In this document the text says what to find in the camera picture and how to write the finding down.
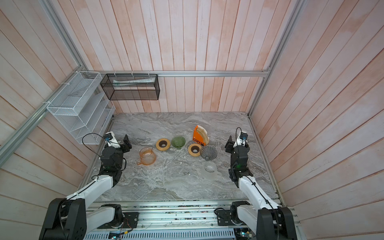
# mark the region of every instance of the gray marble table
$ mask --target gray marble table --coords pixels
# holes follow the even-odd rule
[[[217,180],[203,179],[200,169],[205,160],[188,154],[187,147],[193,143],[193,130],[197,124],[207,130],[209,145],[218,152],[213,162],[223,176]],[[118,141],[127,134],[132,143],[131,151],[124,154],[127,167],[119,183],[96,202],[246,199],[229,178],[230,154],[224,150],[229,136],[235,137],[237,127],[248,133],[251,172],[270,197],[277,197],[245,113],[132,113],[116,115],[111,129]],[[186,139],[182,149],[156,149],[157,140],[164,137],[171,140],[174,136]],[[137,165],[139,152],[146,146],[154,147],[156,161],[149,166]],[[92,175],[98,173],[100,164],[96,164]]]

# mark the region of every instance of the black mesh basket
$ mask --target black mesh basket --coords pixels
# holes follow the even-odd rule
[[[101,87],[109,100],[158,100],[157,74],[108,73]]]

